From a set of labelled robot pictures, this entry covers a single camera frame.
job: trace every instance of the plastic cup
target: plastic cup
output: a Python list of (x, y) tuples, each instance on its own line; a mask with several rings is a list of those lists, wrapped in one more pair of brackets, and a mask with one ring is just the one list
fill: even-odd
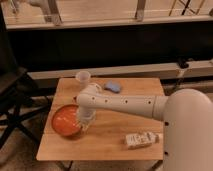
[(88, 71), (80, 71), (75, 75), (76, 80), (80, 83), (81, 88), (85, 88), (91, 78), (91, 74)]

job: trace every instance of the small blue toy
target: small blue toy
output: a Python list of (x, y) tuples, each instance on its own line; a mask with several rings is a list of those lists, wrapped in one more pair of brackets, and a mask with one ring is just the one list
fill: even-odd
[(107, 82), (104, 85), (104, 89), (105, 90), (110, 90), (110, 91), (112, 91), (114, 93), (120, 93), (120, 91), (121, 91), (121, 85), (119, 83), (109, 81), (109, 82)]

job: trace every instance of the wooden table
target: wooden table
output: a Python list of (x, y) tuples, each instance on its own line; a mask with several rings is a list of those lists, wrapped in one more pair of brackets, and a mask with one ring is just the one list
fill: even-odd
[[(112, 80), (122, 85), (124, 95), (164, 95), (159, 79), (155, 78), (92, 78), (101, 86)], [(107, 110), (97, 110), (97, 118), (89, 129), (75, 139), (61, 137), (51, 127), (51, 119), (63, 105), (75, 103), (80, 91), (73, 78), (59, 80), (51, 111), (48, 115), (37, 159), (40, 161), (83, 160), (162, 160), (161, 122), (139, 116)], [(128, 133), (153, 131), (160, 134), (160, 142), (147, 148), (128, 150), (124, 140)]]

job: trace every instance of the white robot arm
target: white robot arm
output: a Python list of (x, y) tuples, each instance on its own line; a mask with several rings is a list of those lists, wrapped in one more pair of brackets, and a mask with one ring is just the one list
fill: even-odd
[(77, 96), (78, 118), (89, 121), (95, 109), (115, 110), (163, 121), (164, 171), (213, 170), (213, 104), (203, 93), (185, 89), (170, 97), (107, 96), (97, 84)]

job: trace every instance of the floor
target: floor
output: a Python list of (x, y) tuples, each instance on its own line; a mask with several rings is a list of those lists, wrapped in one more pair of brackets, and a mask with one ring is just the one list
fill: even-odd
[[(213, 100), (213, 93), (207, 94)], [(42, 113), (25, 124), (38, 138), (41, 138), (47, 114)], [(13, 132), (0, 151), (1, 171), (61, 171), (54, 162), (36, 160), (36, 145), (20, 131)], [(102, 161), (74, 162), (70, 171), (148, 171), (155, 161)]]

